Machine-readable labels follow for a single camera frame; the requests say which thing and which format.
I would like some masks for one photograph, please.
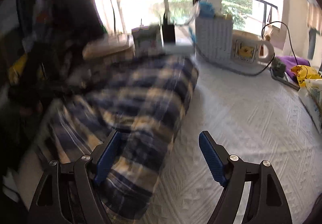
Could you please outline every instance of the white basket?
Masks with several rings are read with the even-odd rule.
[[[196,17],[195,26],[197,46],[202,55],[210,62],[230,62],[232,20]]]

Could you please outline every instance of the white mug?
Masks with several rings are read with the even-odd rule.
[[[268,54],[260,56],[260,48],[266,45]],[[256,62],[269,63],[274,55],[274,47],[255,34],[234,30],[232,34],[231,58],[238,63],[252,64]]]

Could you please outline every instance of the navy blue and beige plaid cloth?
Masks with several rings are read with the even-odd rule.
[[[74,96],[49,122],[42,158],[76,161],[104,142],[112,129],[121,145],[99,187],[114,223],[142,217],[158,184],[197,83],[198,71],[183,56],[156,56],[99,68],[96,89]]]

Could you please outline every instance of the metal screw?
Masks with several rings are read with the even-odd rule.
[[[49,166],[51,167],[56,166],[56,164],[57,164],[56,160],[49,161]]]
[[[232,161],[237,161],[239,157],[237,155],[230,155],[229,157]]]
[[[269,166],[270,166],[270,162],[269,162],[269,161],[263,161],[263,164],[264,164],[264,166],[266,166],[266,167],[269,167]]]
[[[82,161],[89,161],[91,159],[90,155],[84,155],[82,156]]]

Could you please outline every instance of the blue gripper pad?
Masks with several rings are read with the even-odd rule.
[[[228,180],[225,177],[223,163],[203,132],[199,134],[199,147],[214,180],[219,182],[222,187],[226,187]]]
[[[102,153],[99,161],[96,165],[96,176],[94,178],[94,183],[99,185],[102,181],[107,178],[107,175],[113,165],[116,152],[121,140],[121,133],[116,132],[112,137],[112,140]]]

